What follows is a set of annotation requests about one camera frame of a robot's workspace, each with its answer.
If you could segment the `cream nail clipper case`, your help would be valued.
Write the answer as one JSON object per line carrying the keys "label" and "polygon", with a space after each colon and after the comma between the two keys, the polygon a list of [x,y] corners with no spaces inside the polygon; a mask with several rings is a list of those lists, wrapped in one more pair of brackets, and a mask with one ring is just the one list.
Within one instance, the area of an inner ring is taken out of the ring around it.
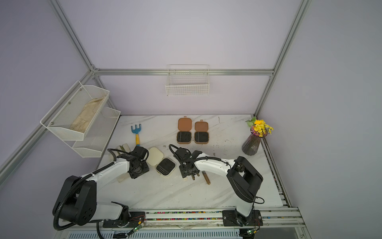
{"label": "cream nail clipper case", "polygon": [[146,160],[147,164],[153,167],[163,177],[169,177],[176,168],[176,163],[168,157],[164,156],[158,148],[152,147],[148,149],[149,156]]}

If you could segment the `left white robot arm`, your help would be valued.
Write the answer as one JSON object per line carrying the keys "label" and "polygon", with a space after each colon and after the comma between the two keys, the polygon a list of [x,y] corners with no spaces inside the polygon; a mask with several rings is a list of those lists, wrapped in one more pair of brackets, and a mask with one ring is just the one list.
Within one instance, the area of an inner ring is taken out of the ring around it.
{"label": "left white robot arm", "polygon": [[107,151],[112,156],[112,162],[89,174],[72,175],[64,181],[52,210],[55,230],[62,231],[88,223],[99,224],[102,221],[113,221],[117,227],[143,223],[145,213],[132,216],[127,205],[114,201],[99,202],[97,195],[103,187],[122,174],[127,173],[135,179],[148,172],[146,160],[149,151],[139,145],[130,152],[117,148],[109,148]]}

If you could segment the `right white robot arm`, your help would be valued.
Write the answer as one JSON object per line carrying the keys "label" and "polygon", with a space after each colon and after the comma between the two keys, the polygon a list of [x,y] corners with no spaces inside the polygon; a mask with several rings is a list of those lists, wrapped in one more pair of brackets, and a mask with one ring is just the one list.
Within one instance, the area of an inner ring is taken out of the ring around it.
{"label": "right white robot arm", "polygon": [[226,177],[237,196],[236,208],[230,211],[234,215],[233,223],[239,226],[248,226],[255,221],[254,205],[257,204],[257,193],[263,183],[263,176],[244,157],[236,159],[221,159],[209,156],[201,151],[190,150],[169,145],[169,150],[174,158],[180,163],[181,176],[188,176],[195,180],[201,172],[210,172]]}

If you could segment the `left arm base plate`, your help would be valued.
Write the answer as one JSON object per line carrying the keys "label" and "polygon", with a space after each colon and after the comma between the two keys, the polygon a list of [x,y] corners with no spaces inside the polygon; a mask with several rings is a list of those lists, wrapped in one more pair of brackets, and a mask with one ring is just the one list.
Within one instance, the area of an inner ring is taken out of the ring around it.
{"label": "left arm base plate", "polygon": [[103,222],[103,228],[135,228],[139,223],[143,224],[146,213],[144,211],[129,212],[126,218],[116,220],[106,220]]}

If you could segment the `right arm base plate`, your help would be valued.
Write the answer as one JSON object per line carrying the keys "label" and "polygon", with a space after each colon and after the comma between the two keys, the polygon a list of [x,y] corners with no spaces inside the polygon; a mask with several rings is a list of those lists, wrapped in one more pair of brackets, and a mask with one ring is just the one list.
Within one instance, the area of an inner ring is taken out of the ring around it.
{"label": "right arm base plate", "polygon": [[263,226],[263,220],[259,210],[252,210],[247,217],[241,215],[236,210],[223,210],[222,218],[225,227]]}

